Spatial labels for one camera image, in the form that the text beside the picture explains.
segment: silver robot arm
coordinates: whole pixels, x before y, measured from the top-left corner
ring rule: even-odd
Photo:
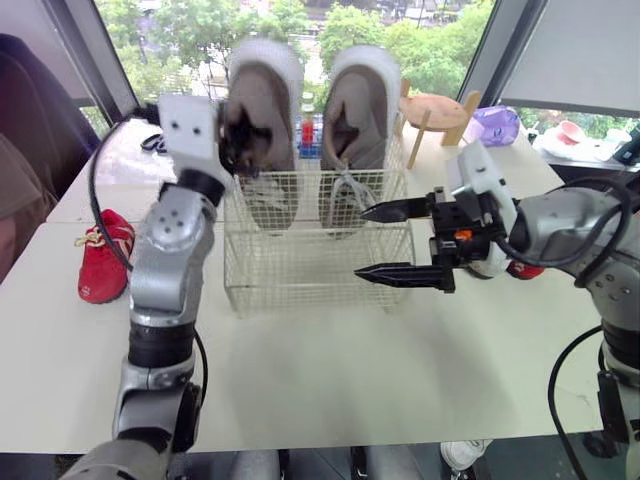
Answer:
[[[518,204],[510,243],[528,258],[561,258],[584,244],[598,221],[619,200],[587,188],[554,190]],[[614,236],[621,213],[611,217],[593,246],[576,261],[559,266],[577,278]],[[640,478],[640,217],[633,215],[617,247],[579,285],[587,288],[602,317],[602,350],[607,366],[598,374],[605,431],[628,443],[626,478]]]
[[[202,389],[191,382],[202,267],[216,207],[232,185],[215,141],[216,111],[202,97],[159,105],[177,184],[165,184],[133,253],[129,353],[122,364],[114,440],[83,456],[67,480],[159,480],[196,439]]]
[[[510,257],[575,277],[602,317],[607,368],[598,375],[598,397],[603,425],[615,440],[629,443],[627,479],[639,479],[640,217],[633,211],[640,203],[606,180],[599,181],[611,184],[607,192],[567,185],[514,202],[479,143],[465,148],[449,167],[455,201],[447,202],[438,187],[426,197],[378,204],[362,215],[382,223],[430,217],[432,265],[380,264],[355,273],[395,287],[452,293],[453,268],[493,276]]]

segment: wooden chair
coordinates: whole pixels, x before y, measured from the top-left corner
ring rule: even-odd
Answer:
[[[458,145],[469,124],[471,115],[482,98],[482,93],[478,91],[471,92],[463,106],[449,97],[431,93],[410,97],[410,87],[409,80],[403,78],[399,109],[405,121],[408,121],[412,127],[418,129],[418,136],[407,163],[408,169],[413,168],[425,131],[444,132],[440,142],[443,147]]]

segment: red sneaker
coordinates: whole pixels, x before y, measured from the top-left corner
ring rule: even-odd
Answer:
[[[129,258],[133,250],[133,227],[113,210],[104,210],[102,220],[113,241]],[[78,295],[89,303],[105,303],[115,300],[127,286],[127,268],[106,244],[98,226],[86,231],[75,241],[84,245],[84,259],[78,279]]]

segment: grey shoe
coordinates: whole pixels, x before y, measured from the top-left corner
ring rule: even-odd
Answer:
[[[400,97],[400,70],[385,50],[356,46],[336,58],[324,110],[320,221],[340,238],[364,224],[380,200],[385,158]],[[371,173],[348,173],[374,170]]]
[[[295,116],[302,68],[287,45],[241,42],[231,53],[223,135],[245,201],[265,230],[288,228],[298,210]]]

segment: purple bag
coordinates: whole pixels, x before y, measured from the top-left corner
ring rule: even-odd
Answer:
[[[485,147],[503,147],[511,145],[519,131],[518,114],[504,105],[496,105],[473,112],[464,136],[469,143],[479,139]]]

